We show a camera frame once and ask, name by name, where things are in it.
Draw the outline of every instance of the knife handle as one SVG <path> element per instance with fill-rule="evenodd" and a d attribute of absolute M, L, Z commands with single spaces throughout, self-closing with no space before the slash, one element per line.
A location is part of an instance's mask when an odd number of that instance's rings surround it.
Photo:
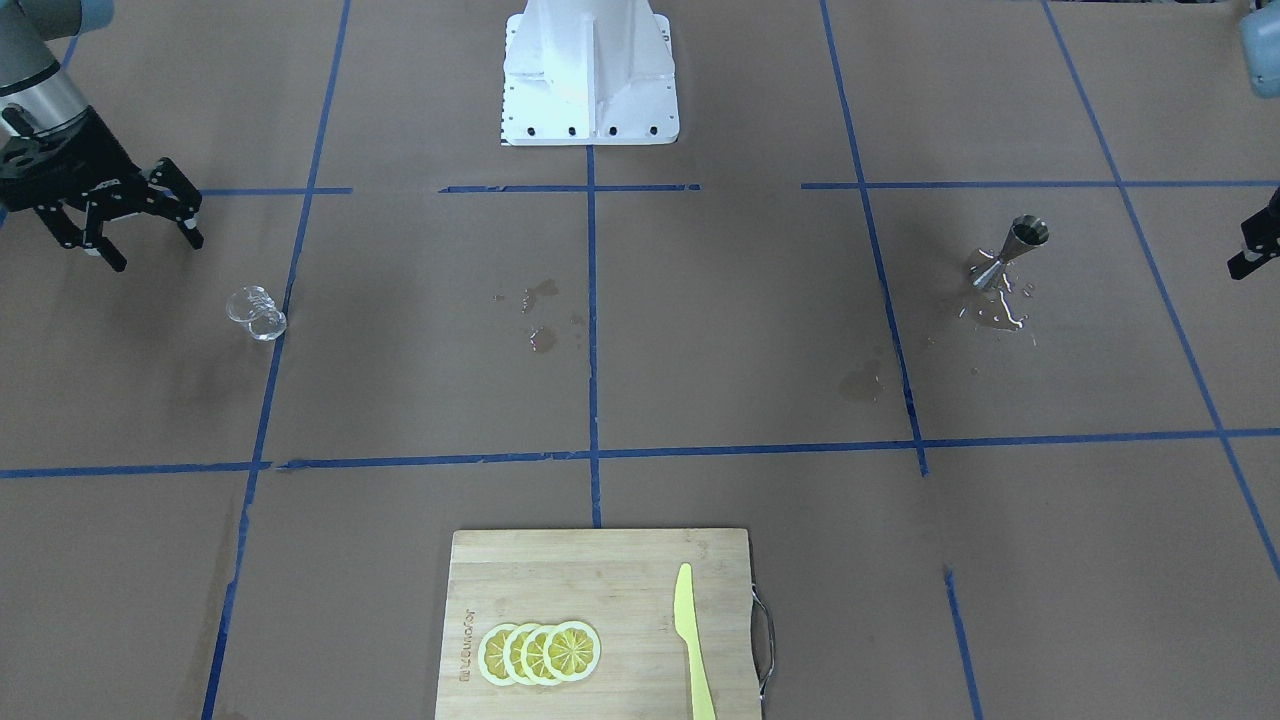
<path fill-rule="evenodd" d="M 694 720 L 716 720 L 716 706 L 712 705 L 712 688 L 707 683 L 700 647 L 689 648 L 689 684 L 692 688 Z"/>

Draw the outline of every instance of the water spill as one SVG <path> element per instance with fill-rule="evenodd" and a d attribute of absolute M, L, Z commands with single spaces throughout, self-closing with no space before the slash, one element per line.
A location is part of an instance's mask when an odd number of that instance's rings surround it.
<path fill-rule="evenodd" d="M 879 360 L 863 363 L 861 370 L 852 370 L 840 380 L 840 397 L 850 402 L 878 402 L 879 395 L 884 392 L 884 383 L 879 382 Z"/>
<path fill-rule="evenodd" d="M 539 327 L 529 333 L 529 345 L 534 352 L 550 352 L 556 347 L 556 331 L 548 327 Z"/>
<path fill-rule="evenodd" d="M 988 250 L 980 247 L 974 250 L 966 261 L 969 274 L 972 275 L 977 272 L 978 266 L 993 256 Z M 968 315 L 975 324 L 974 329 L 977 329 L 977 325 L 1009 332 L 1021 329 L 1027 315 L 1019 315 L 1009 306 L 1009 299 L 1014 295 L 1014 283 L 1009 279 L 1009 273 L 1001 273 L 996 287 L 989 292 L 983 292 L 969 286 L 959 299 L 961 307 L 957 316 L 964 318 Z M 1023 295 L 1032 297 L 1029 292 L 1033 290 L 1036 290 L 1036 286 L 1027 283 L 1027 287 L 1023 288 Z"/>
<path fill-rule="evenodd" d="M 529 311 L 538 305 L 539 297 L 553 297 L 556 295 L 559 295 L 559 288 L 556 287 L 556 281 L 543 281 L 538 287 L 526 288 L 525 299 L 520 304 L 520 311 L 529 314 Z"/>

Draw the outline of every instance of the metal jigger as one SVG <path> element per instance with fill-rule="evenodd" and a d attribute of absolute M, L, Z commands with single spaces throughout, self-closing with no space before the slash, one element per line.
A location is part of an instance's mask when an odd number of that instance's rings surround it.
<path fill-rule="evenodd" d="M 1047 241 L 1048 224 L 1044 220 L 1036 215 L 1018 218 L 1014 220 L 1014 225 L 1009 228 L 1009 237 L 1005 238 L 1005 246 L 1000 250 L 1000 255 L 980 265 L 969 268 L 969 274 L 974 275 L 973 287 L 978 290 L 996 287 L 996 283 L 1000 282 L 1000 277 L 1005 272 L 1005 265 L 1015 258 L 1020 258 L 1044 245 Z"/>

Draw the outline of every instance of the clear plastic cup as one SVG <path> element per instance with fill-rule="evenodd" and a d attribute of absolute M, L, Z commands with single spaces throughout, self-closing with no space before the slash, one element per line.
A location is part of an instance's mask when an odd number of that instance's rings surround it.
<path fill-rule="evenodd" d="M 257 286 L 242 287 L 227 299 L 227 316 L 253 340 L 273 341 L 284 334 L 288 320 L 271 296 Z"/>

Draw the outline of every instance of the blue tape line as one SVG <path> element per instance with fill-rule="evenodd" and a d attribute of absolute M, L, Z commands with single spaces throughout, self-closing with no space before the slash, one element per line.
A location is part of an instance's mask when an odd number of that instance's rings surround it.
<path fill-rule="evenodd" d="M 1020 445 L 1091 445 L 1108 442 L 1158 442 L 1176 439 L 1213 439 L 1217 430 L 1172 430 L 1155 433 L 1097 433 L 1079 436 L 1027 436 L 927 439 L 925 447 L 1016 447 Z"/>
<path fill-rule="evenodd" d="M 223 612 L 218 619 L 218 638 L 214 642 L 214 661 L 209 669 L 209 684 L 205 687 L 205 706 L 201 710 L 201 720 L 212 720 L 214 705 L 218 700 L 218 685 L 223 678 L 223 659 L 227 656 L 227 638 L 232 628 L 232 610 L 236 607 L 236 591 L 239 588 L 239 574 L 244 561 L 244 544 L 248 539 L 248 509 L 253 502 L 253 493 L 257 488 L 257 470 L 250 470 L 248 480 L 244 486 L 244 502 L 241 505 L 239 529 L 236 536 L 236 570 L 232 580 L 227 583 L 227 592 L 223 594 Z"/>
<path fill-rule="evenodd" d="M 1129 191 L 1125 188 L 1124 182 L 1120 178 L 1120 168 L 1116 165 L 1115 156 L 1111 154 L 1111 146 L 1107 143 L 1106 136 L 1102 133 L 1102 124 L 1098 123 L 1098 117 L 1093 111 L 1093 104 L 1089 101 L 1089 96 L 1084 90 L 1084 82 L 1080 81 L 1080 74 L 1076 72 L 1075 61 L 1071 59 L 1071 51 L 1066 47 L 1066 40 L 1062 37 L 1062 31 L 1057 26 L 1057 19 L 1053 17 L 1053 10 L 1050 8 L 1048 0 L 1041 0 L 1041 8 L 1044 10 L 1044 17 L 1048 19 L 1048 24 L 1053 31 L 1053 37 L 1057 40 L 1057 46 L 1062 51 L 1062 59 L 1066 60 L 1066 68 L 1071 73 L 1071 81 L 1075 83 L 1075 90 L 1080 95 L 1080 101 L 1084 102 L 1084 109 L 1089 115 L 1089 123 L 1093 126 L 1093 132 L 1098 136 L 1098 145 L 1102 147 L 1102 154 L 1107 159 L 1107 165 L 1111 168 L 1111 174 L 1116 179 L 1116 184 L 1120 188 L 1120 197 L 1124 200 L 1125 210 L 1129 213 L 1129 220 L 1133 223 L 1133 229 L 1138 234 L 1138 242 L 1142 246 L 1142 254 L 1147 259 L 1147 266 L 1151 268 L 1151 275 L 1156 281 L 1156 288 L 1160 291 L 1160 297 L 1165 302 L 1165 310 L 1169 313 L 1169 319 L 1174 324 L 1174 331 L 1178 333 L 1178 341 L 1183 346 L 1183 352 L 1187 355 L 1187 363 L 1192 368 L 1192 374 L 1196 377 L 1196 384 L 1199 386 L 1201 397 L 1204 400 L 1204 407 L 1208 410 L 1210 418 L 1213 420 L 1213 428 L 1222 443 L 1222 450 L 1226 452 L 1226 459 L 1231 464 L 1231 471 L 1235 474 L 1235 482 L 1240 487 L 1240 495 L 1244 497 L 1245 506 L 1249 510 L 1249 515 L 1253 518 L 1253 524 L 1258 530 L 1258 537 L 1262 539 L 1262 546 L 1266 548 L 1267 557 L 1271 561 L 1271 569 L 1275 571 L 1277 579 L 1280 579 L 1280 557 L 1276 555 L 1275 543 L 1271 541 L 1271 533 L 1267 532 L 1266 523 L 1262 520 L 1262 515 L 1258 512 L 1257 503 L 1253 500 L 1253 492 L 1249 489 L 1249 482 L 1244 477 L 1244 471 L 1240 469 L 1240 464 L 1235 457 L 1235 450 L 1231 447 L 1231 441 L 1225 428 L 1222 427 L 1222 418 L 1217 413 L 1217 406 L 1213 404 L 1213 397 L 1210 395 L 1208 383 L 1204 382 L 1204 374 L 1201 372 L 1199 363 L 1196 360 L 1196 354 L 1192 351 L 1192 343 L 1187 337 L 1187 331 L 1183 328 L 1181 320 L 1178 318 L 1178 310 L 1174 307 L 1172 297 L 1169 295 L 1169 288 L 1165 286 L 1165 279 L 1160 274 L 1160 268 L 1156 265 L 1156 256 L 1151 252 L 1151 245 L 1147 242 L 1147 233 L 1142 229 L 1142 223 L 1138 220 L 1138 211 L 1133 206 L 1133 201 L 1129 199 Z"/>
<path fill-rule="evenodd" d="M 915 438 L 915 454 L 920 461 L 920 475 L 929 474 L 929 461 L 924 456 L 920 420 L 915 415 L 915 395 L 911 392 L 911 377 L 906 372 L 906 354 L 902 351 L 902 338 L 897 331 L 897 318 L 893 314 L 893 296 L 888 288 L 888 274 L 884 272 L 884 258 L 881 255 L 879 236 L 876 232 L 876 215 L 872 211 L 872 197 L 867 192 L 867 174 L 863 172 L 863 156 L 858 150 L 858 133 L 854 131 L 854 115 L 849 110 L 849 96 L 845 92 L 845 73 L 840 69 L 840 55 L 836 51 L 836 36 L 831 29 L 831 13 L 827 0 L 818 0 L 822 6 L 822 24 L 827 32 L 827 49 L 831 51 L 831 69 L 836 73 L 836 90 L 840 92 L 840 108 L 845 114 L 845 129 L 849 133 L 849 150 L 854 159 L 854 172 L 858 176 L 858 190 L 863 199 L 863 214 L 867 217 L 867 234 L 872 242 L 872 255 L 876 259 L 876 274 L 879 277 L 881 291 L 884 295 L 884 315 L 888 319 L 890 336 L 893 338 L 893 351 L 897 354 L 897 368 L 902 374 L 902 400 L 906 415 L 911 421 L 911 437 Z"/>
<path fill-rule="evenodd" d="M 1125 187 L 1276 187 L 1280 181 L 1123 181 Z"/>
<path fill-rule="evenodd" d="M 31 468 L 0 470 L 0 479 L 93 478 L 108 475 L 178 475 L 184 473 L 243 473 L 270 468 L 270 462 L 184 462 L 177 465 L 102 465 L 87 468 Z"/>
<path fill-rule="evenodd" d="M 868 182 L 868 190 L 952 190 L 1000 187 L 1276 187 L 1280 181 L 938 181 Z M 860 190 L 856 182 L 805 182 L 801 190 Z"/>
<path fill-rule="evenodd" d="M 864 452 L 873 450 L 918 450 L 915 441 L 815 442 L 796 445 L 723 445 L 704 447 L 646 447 L 602 450 L 602 459 L 625 457 L 708 457 L 724 455 L 792 455 L 805 452 Z"/>
<path fill-rule="evenodd" d="M 1253 518 L 1253 527 L 1257 528 L 1258 537 L 1262 538 L 1262 547 L 1267 551 L 1271 570 L 1276 574 L 1276 579 L 1280 579 L 1280 555 L 1276 553 L 1276 546 L 1271 541 L 1271 533 L 1267 532 L 1267 524 L 1262 520 L 1262 514 L 1258 512 L 1258 503 L 1253 500 L 1253 491 L 1249 488 L 1249 482 L 1244 478 L 1240 461 L 1235 457 L 1235 448 L 1231 447 L 1231 441 L 1228 439 L 1226 433 L 1222 433 L 1220 439 L 1222 441 L 1222 450 L 1226 452 L 1226 460 L 1231 464 L 1231 471 L 1235 473 L 1235 484 L 1239 486 L 1240 496 L 1244 497 L 1244 506 L 1249 509 L 1249 516 Z"/>
<path fill-rule="evenodd" d="M 951 624 L 956 629 L 956 644 L 960 646 L 960 662 L 964 664 L 964 682 L 969 687 L 969 705 L 973 706 L 973 719 L 982 720 L 982 700 L 978 697 L 978 679 L 973 674 L 973 657 L 969 655 L 969 637 L 964 632 L 964 619 L 960 616 L 960 602 L 956 600 L 955 570 L 947 566 L 947 602 L 951 605 Z"/>
<path fill-rule="evenodd" d="M 1024 437 L 977 437 L 925 439 L 927 448 L 947 447 L 1018 447 L 1036 445 L 1102 445 L 1115 442 L 1167 442 L 1189 439 L 1230 438 L 1272 438 L 1280 437 L 1280 428 L 1239 428 L 1231 430 L 1171 430 L 1149 433 L 1093 433 L 1062 436 L 1024 436 Z M 736 445 L 736 446 L 689 446 L 689 447 L 635 447 L 600 450 L 603 460 L 630 457 L 699 457 L 731 455 L 783 455 L 783 454 L 822 454 L 822 452 L 870 452 L 914 450 L 915 442 L 902 441 L 864 441 L 864 442 L 826 442 L 796 445 Z M 82 468 L 22 468 L 0 470 L 0 479 L 24 478 L 76 478 L 110 475 L 165 475 L 184 473 L 223 473 L 244 470 L 320 470 L 340 468 L 398 468 L 416 465 L 468 465 L 488 462 L 540 462 L 589 460 L 590 450 L 562 450 L 550 452 L 498 452 L 475 455 L 422 455 L 403 457 L 333 457 L 298 459 L 288 462 L 212 462 L 177 465 L 104 465 Z"/>
<path fill-rule="evenodd" d="M 703 186 L 691 184 L 598 184 L 593 186 L 595 192 L 685 192 L 699 191 Z"/>
<path fill-rule="evenodd" d="M 211 187 L 201 190 L 205 196 L 241 197 L 241 196 L 275 196 L 275 195 L 351 195 L 351 187 Z"/>
<path fill-rule="evenodd" d="M 600 363 L 596 329 L 599 327 L 599 305 L 596 302 L 595 266 L 595 146 L 586 146 L 586 304 L 588 304 L 588 355 L 591 365 L 591 379 L 588 389 L 590 405 L 591 434 L 591 527 L 603 528 L 604 516 L 600 507 Z"/>
<path fill-rule="evenodd" d="M 333 106 L 334 91 L 338 86 L 338 70 L 342 67 L 342 50 L 347 40 L 347 23 L 351 19 L 351 0 L 343 0 L 342 17 L 338 20 L 338 38 L 334 42 L 333 63 L 329 67 L 329 82 L 325 87 L 324 104 L 320 108 L 320 123 L 316 128 L 315 149 L 311 152 L 311 170 L 307 173 L 307 192 L 302 197 L 302 214 L 298 218 L 298 233 L 293 242 L 293 255 L 289 259 L 289 277 L 284 286 L 284 300 L 280 311 L 288 314 L 289 300 L 293 295 L 293 283 L 298 275 L 298 259 L 302 256 L 302 246 L 306 241 L 307 224 L 311 218 L 311 201 L 315 197 L 316 178 L 320 174 L 320 158 L 324 152 L 325 133 L 329 128 L 329 111 Z M 259 416 L 257 438 L 253 442 L 253 461 L 262 460 L 262 448 L 266 445 L 266 428 L 271 419 L 271 404 L 275 397 L 275 383 L 280 373 L 280 356 L 284 352 L 285 337 L 275 341 L 271 352 L 271 369 L 266 378 L 266 391 L 262 393 L 262 413 Z M 257 470 L 250 470 L 244 486 L 244 505 L 241 507 L 239 536 L 236 543 L 236 573 L 227 585 L 227 594 L 223 600 L 223 615 L 218 625 L 218 642 L 214 646 L 214 659 L 209 670 L 209 685 L 205 688 L 205 707 L 201 720 L 212 720 L 214 705 L 218 700 L 218 684 L 221 679 L 223 661 L 227 652 L 227 637 L 230 630 L 232 612 L 236 607 L 236 591 L 239 587 L 241 566 L 244 560 L 244 546 L 248 541 L 248 510 L 253 505 L 253 496 L 257 493 Z"/>
<path fill-rule="evenodd" d="M 338 457 L 332 460 L 289 460 L 276 470 L 333 470 L 339 468 L 412 468 L 425 465 L 485 465 L 498 462 L 541 462 L 547 460 L 586 460 L 590 451 L 507 452 L 494 455 L 426 455 L 417 457 Z"/>
<path fill-rule="evenodd" d="M 79 45 L 79 36 L 72 36 L 72 41 L 67 44 L 67 51 L 63 53 L 63 67 L 72 64 L 72 58 L 76 56 L 76 47 Z"/>
<path fill-rule="evenodd" d="M 585 184 L 451 184 L 440 191 L 448 193 L 471 192 L 586 192 Z"/>
<path fill-rule="evenodd" d="M 499 192 L 685 192 L 700 184 L 451 184 L 440 195 Z"/>
<path fill-rule="evenodd" d="M 1225 430 L 1222 434 L 1230 438 L 1280 437 L 1280 428 L 1243 428 L 1236 430 Z"/>

